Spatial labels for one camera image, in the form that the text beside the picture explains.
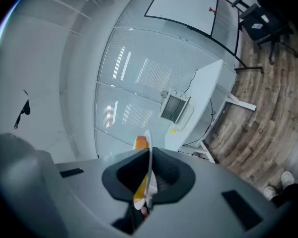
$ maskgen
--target whiteboard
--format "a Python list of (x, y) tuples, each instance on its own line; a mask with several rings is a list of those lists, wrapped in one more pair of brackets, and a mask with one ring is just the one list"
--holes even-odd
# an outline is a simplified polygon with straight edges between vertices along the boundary
[(218, 0), (154, 0), (146, 17), (163, 18), (211, 35)]

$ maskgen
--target white table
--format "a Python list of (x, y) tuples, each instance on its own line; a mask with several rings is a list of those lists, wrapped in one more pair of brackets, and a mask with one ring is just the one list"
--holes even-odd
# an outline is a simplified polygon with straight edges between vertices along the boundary
[(218, 0), (154, 0), (145, 16), (175, 21), (212, 35), (217, 3)]
[[(253, 111), (256, 109), (255, 105), (240, 101), (235, 96), (233, 96), (227, 89), (225, 89), (223, 86), (219, 84), (219, 76), (222, 71), (222, 68), (223, 60), (219, 60), (197, 70), (195, 77), (193, 78), (191, 85), (188, 91), (186, 92), (188, 96), (191, 97), (188, 104), (193, 108), (193, 113), (182, 130), (176, 130), (176, 132), (168, 131), (166, 133), (164, 137), (165, 149), (179, 151), (182, 147), (182, 150), (186, 153), (188, 153), (188, 151), (196, 151), (206, 154), (208, 156), (208, 159), (214, 162), (212, 156), (210, 155), (209, 151), (202, 142), (202, 140), (208, 135), (207, 133), (196, 143), (196, 145), (200, 145), (202, 149), (190, 145), (183, 146), (183, 144), (188, 139), (189, 135), (192, 133), (192, 131), (200, 121), (215, 89), (222, 93), (223, 104), (221, 105), (219, 110), (216, 110), (216, 115), (211, 123), (208, 132), (211, 131), (217, 119), (220, 117), (220, 114), (222, 112), (221, 110), (224, 108), (226, 102), (230, 102), (242, 106), (244, 108), (251, 109)], [(206, 123), (204, 131), (201, 131), (201, 136), (205, 132), (207, 126), (208, 124)], [(170, 128), (174, 129), (176, 128), (176, 125), (171, 124)]]

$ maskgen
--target person's foot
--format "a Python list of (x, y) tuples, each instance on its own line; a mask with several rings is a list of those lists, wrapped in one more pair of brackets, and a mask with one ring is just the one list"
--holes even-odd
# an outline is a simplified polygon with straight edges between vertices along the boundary
[(276, 190), (272, 186), (267, 186), (264, 189), (264, 196), (268, 199), (271, 200), (274, 196), (277, 196)]
[(292, 173), (285, 171), (282, 174), (282, 185), (283, 189), (285, 189), (287, 186), (292, 185), (295, 183), (295, 178), (292, 175)]

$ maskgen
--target black cable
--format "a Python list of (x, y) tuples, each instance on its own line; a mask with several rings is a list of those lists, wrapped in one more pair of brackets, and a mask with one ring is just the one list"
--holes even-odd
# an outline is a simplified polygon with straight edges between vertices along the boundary
[(204, 137), (204, 135), (205, 135), (205, 134), (207, 133), (207, 131), (209, 130), (209, 128), (210, 128), (210, 126), (211, 126), (211, 124), (212, 124), (212, 121), (213, 121), (213, 115), (215, 115), (215, 113), (216, 113), (215, 111), (213, 111), (212, 99), (210, 99), (210, 102), (211, 102), (211, 109), (212, 109), (212, 113), (211, 113), (212, 119), (211, 119), (210, 125), (208, 126), (207, 130), (204, 132), (203, 136), (200, 137), (199, 139), (197, 139), (197, 140), (195, 140), (195, 141), (193, 141), (193, 142), (191, 142), (191, 143), (184, 144), (184, 145), (182, 145), (182, 146), (186, 146), (186, 145), (195, 143), (196, 141), (199, 141), (201, 138)]
[[(189, 155), (192, 155), (192, 156), (197, 156), (197, 155), (194, 155), (193, 153), (185, 153), (185, 154), (189, 154)], [(197, 157), (199, 157), (199, 158), (201, 158), (201, 159), (204, 159), (204, 160), (206, 160), (206, 161), (209, 161), (209, 159), (203, 158), (203, 157), (201, 157), (201, 156), (197, 156)]]
[(193, 78), (191, 79), (190, 84), (189, 84), (187, 90), (185, 90), (184, 93), (186, 93), (188, 91), (188, 89), (190, 88), (190, 85), (191, 85), (191, 82), (192, 82)]

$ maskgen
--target metal frame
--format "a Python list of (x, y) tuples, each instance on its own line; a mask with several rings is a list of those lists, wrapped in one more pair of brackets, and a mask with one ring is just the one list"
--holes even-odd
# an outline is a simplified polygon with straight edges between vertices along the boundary
[(210, 40), (214, 41), (215, 43), (217, 43), (218, 45), (220, 45), (222, 48), (224, 48), (226, 51), (228, 51), (232, 56), (235, 57), (236, 60), (238, 60), (238, 61), (242, 64), (242, 66), (243, 66), (242, 68), (235, 68), (235, 69), (234, 69), (236, 73), (238, 73), (240, 70), (247, 70), (247, 69), (260, 69), (260, 70), (261, 70), (261, 73), (264, 73), (264, 72), (263, 72), (263, 67), (261, 67), (261, 66), (248, 67), (248, 66), (247, 66), (246, 64), (244, 64), (244, 62), (243, 62), (243, 61), (236, 55), (236, 53), (237, 53), (237, 46), (238, 46), (239, 31), (240, 31), (240, 25), (239, 25), (239, 20), (240, 20), (240, 18), (239, 18), (239, 11), (241, 11), (241, 10), (240, 10), (239, 8), (237, 8), (237, 9), (238, 9), (238, 24), (237, 24), (237, 25), (238, 25), (238, 28), (237, 28), (237, 38), (236, 38), (237, 40), (236, 40), (236, 45), (235, 45), (235, 51), (234, 51), (234, 53), (233, 53), (233, 52), (232, 52), (230, 49), (228, 49), (225, 45), (223, 45), (223, 44), (220, 43), (218, 40), (216, 40), (216, 39), (214, 39), (214, 38), (212, 37), (213, 27), (214, 27), (215, 18), (216, 18), (216, 15), (217, 15), (217, 10), (218, 10), (219, 0), (217, 0), (216, 12), (215, 12), (215, 15), (214, 15), (214, 21), (213, 21), (213, 27), (212, 27), (211, 35), (209, 35), (209, 34), (203, 32), (203, 31), (201, 31), (201, 30), (199, 30), (199, 29), (197, 29), (197, 28), (194, 28), (194, 27), (192, 27), (192, 26), (189, 26), (189, 25), (187, 25), (187, 24), (185, 24), (185, 23), (178, 22), (178, 21), (176, 21), (176, 20), (167, 19), (167, 18), (163, 18), (163, 17), (156, 17), (156, 16), (147, 16), (147, 13), (148, 13), (148, 11), (149, 11), (151, 5), (153, 4), (153, 2), (154, 2), (154, 0), (152, 0), (152, 2), (150, 3), (150, 5), (149, 5), (147, 11), (145, 12), (145, 15), (144, 15), (145, 17), (148, 17), (148, 18), (159, 18), (159, 19), (163, 19), (163, 20), (167, 20), (167, 21), (171, 21), (171, 22), (174, 22), (174, 23), (178, 23), (178, 24), (184, 25), (184, 26), (186, 26), (187, 28), (189, 28), (189, 29), (191, 29), (191, 30), (193, 30), (193, 31), (195, 31), (195, 32), (197, 32), (197, 33), (199, 33), (199, 34), (202, 34), (203, 36), (205, 36), (205, 37), (209, 38)]

